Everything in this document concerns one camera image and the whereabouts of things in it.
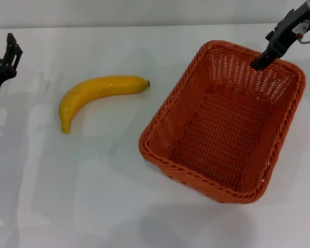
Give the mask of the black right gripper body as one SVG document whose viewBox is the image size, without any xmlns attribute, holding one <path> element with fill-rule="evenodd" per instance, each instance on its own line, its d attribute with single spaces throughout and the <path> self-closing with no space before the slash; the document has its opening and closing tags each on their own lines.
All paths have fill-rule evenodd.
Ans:
<svg viewBox="0 0 310 248">
<path fill-rule="evenodd" d="M 310 31 L 310 3 L 306 1 L 298 9 L 290 10 L 266 35 L 268 46 L 266 60 L 281 58 L 292 44 Z"/>
</svg>

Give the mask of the orange woven plastic basket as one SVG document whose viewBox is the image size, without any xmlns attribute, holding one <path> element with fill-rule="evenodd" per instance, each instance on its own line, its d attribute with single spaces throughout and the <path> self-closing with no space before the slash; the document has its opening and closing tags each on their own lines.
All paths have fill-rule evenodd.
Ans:
<svg viewBox="0 0 310 248">
<path fill-rule="evenodd" d="M 217 202 L 261 198 L 306 78 L 281 59 L 254 70 L 258 55 L 228 41 L 205 43 L 142 132 L 143 158 Z"/>
</svg>

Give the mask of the yellow plastic banana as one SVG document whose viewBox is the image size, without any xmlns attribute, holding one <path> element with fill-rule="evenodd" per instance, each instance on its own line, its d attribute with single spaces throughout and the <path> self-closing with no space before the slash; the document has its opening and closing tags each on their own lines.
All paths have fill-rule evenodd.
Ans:
<svg viewBox="0 0 310 248">
<path fill-rule="evenodd" d="M 148 80 L 135 75 L 110 75 L 80 82 L 60 101 L 58 115 L 62 132 L 70 133 L 73 118 L 85 104 L 104 97 L 138 94 L 149 87 Z"/>
</svg>

